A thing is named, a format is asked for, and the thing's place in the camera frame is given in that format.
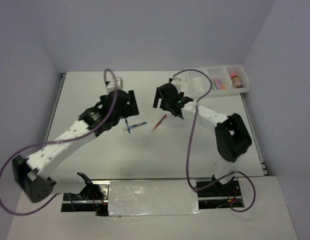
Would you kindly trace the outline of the teal blue pen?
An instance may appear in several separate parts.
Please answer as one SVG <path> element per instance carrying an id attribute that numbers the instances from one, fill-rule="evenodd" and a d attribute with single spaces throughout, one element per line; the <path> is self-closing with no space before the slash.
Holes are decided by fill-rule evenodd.
<path id="1" fill-rule="evenodd" d="M 128 127 L 122 128 L 122 130 L 125 132 L 125 131 L 131 130 L 131 129 L 135 129 L 137 127 L 144 126 L 147 123 L 148 123 L 147 121 L 144 121 L 144 122 L 140 122 L 140 123 L 137 123 L 137 124 L 129 125 Z"/>

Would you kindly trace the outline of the dark blue pen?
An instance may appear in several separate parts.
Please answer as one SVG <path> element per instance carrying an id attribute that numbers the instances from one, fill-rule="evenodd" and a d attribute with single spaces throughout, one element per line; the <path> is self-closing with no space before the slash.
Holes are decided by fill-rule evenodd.
<path id="1" fill-rule="evenodd" d="M 131 133 L 131 130 L 130 130 L 130 125 L 129 125 L 129 123 L 128 123 L 128 120 L 127 120 L 126 118 L 125 118 L 124 120 L 125 120 L 125 124 L 126 124 L 127 131 L 128 131 L 128 133 L 130 134 L 130 133 Z"/>

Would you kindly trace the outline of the red pen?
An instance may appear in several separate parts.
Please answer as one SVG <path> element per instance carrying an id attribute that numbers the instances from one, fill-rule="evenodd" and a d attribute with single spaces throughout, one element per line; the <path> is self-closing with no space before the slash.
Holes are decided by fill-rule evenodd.
<path id="1" fill-rule="evenodd" d="M 157 123 L 156 125 L 151 129 L 151 132 L 153 133 L 158 127 L 159 125 L 166 119 L 168 115 L 165 114 Z"/>

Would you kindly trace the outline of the purple highlighter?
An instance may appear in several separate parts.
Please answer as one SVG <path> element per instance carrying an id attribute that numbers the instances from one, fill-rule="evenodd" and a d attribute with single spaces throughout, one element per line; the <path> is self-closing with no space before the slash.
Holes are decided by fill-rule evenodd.
<path id="1" fill-rule="evenodd" d="M 217 77 L 214 78 L 214 82 L 215 82 L 215 87 L 217 90 L 221 90 L 221 85 L 219 83 L 219 80 Z"/>

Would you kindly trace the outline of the pink-capped clear tube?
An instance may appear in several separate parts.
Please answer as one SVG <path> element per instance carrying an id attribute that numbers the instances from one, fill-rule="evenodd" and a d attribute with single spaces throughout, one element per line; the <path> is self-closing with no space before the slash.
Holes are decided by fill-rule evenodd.
<path id="1" fill-rule="evenodd" d="M 239 78 L 239 75 L 237 72 L 231 72 L 229 74 L 229 76 L 230 76 L 230 79 L 232 81 L 234 88 L 236 88 L 236 89 L 244 88 L 244 85 L 243 85 L 241 79 Z"/>

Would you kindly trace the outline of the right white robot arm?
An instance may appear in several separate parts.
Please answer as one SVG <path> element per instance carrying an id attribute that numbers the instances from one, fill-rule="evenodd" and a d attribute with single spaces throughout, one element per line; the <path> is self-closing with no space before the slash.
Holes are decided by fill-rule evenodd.
<path id="1" fill-rule="evenodd" d="M 170 112 L 173 116 L 183 120 L 192 121 L 187 152 L 186 152 L 186 180 L 194 192 L 200 192 L 212 186 L 213 192 L 218 196 L 225 195 L 230 189 L 230 182 L 238 173 L 235 163 L 240 156 L 245 154 L 252 145 L 252 138 L 246 128 L 242 117 L 234 113 L 232 115 L 216 112 L 200 105 L 199 101 L 185 96 L 179 92 L 172 83 L 165 83 L 156 88 L 153 107 L 158 107 Z M 222 162 L 212 176 L 212 182 L 195 187 L 190 180 L 190 156 L 193 136 L 196 124 L 212 131 L 215 134 L 216 147 Z"/>

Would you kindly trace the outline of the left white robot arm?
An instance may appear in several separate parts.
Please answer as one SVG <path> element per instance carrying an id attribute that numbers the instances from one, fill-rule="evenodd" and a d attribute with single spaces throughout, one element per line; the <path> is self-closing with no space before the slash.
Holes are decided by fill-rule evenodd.
<path id="1" fill-rule="evenodd" d="M 120 119 L 139 114 L 135 92 L 111 91 L 87 108 L 53 144 L 45 144 L 27 157 L 17 155 L 12 160 L 15 181 L 31 202 L 38 203 L 50 195 L 56 185 L 53 171 L 75 151 L 116 126 Z"/>

